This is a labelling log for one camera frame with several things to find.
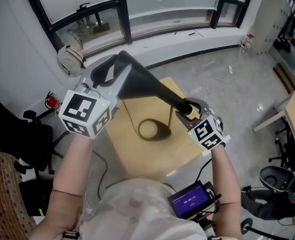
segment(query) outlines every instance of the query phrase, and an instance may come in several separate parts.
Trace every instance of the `person's arm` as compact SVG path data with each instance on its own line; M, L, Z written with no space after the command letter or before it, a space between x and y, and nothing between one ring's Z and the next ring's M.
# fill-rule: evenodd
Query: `person's arm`
M222 145L212 149L211 153L214 192L222 195L219 210L213 215L215 234L242 240L241 191L236 173Z
M76 135L55 175L48 209L30 240L53 240L65 231L72 231L82 214L86 191L92 140Z

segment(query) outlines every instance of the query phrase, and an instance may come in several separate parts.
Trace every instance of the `white table leg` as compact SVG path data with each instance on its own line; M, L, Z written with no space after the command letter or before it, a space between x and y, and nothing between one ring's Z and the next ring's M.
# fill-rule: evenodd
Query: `white table leg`
M261 130L262 128L268 126L269 124L273 123L274 121L280 119L281 117L284 117L286 115L285 110L283 109L281 112L277 113L275 116L272 116L270 119L266 120L265 122L257 125L253 128L253 132L257 132L258 130Z
M274 106L274 109L276 110L276 112L280 112L282 110L284 110L288 104L288 102L290 101L292 95L293 95L294 91L289 94L284 100L282 100L279 104Z

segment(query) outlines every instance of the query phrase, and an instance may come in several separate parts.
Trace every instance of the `small display screen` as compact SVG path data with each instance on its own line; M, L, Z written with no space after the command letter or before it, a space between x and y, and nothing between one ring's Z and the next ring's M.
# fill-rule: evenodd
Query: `small display screen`
M203 188L198 185L195 188L184 193L179 198L172 201L173 207L179 216L195 209L204 202L209 200L207 194L204 192Z

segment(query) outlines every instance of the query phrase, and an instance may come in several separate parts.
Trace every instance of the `white cabinet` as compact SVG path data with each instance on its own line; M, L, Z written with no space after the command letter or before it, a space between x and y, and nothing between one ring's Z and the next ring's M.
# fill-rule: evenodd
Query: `white cabinet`
M254 36L248 53L252 57L267 54L290 15L286 0L262 0L249 34Z

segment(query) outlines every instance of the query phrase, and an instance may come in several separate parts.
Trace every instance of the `fire extinguisher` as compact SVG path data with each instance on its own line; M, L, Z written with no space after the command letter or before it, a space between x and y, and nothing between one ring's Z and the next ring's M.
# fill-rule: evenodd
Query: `fire extinguisher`
M44 105L49 110L52 109L52 110L56 111L57 113L60 112L60 109L62 106L62 104L60 102L58 102L56 98L54 98L53 92L51 93L50 91L48 92L48 94L45 98Z

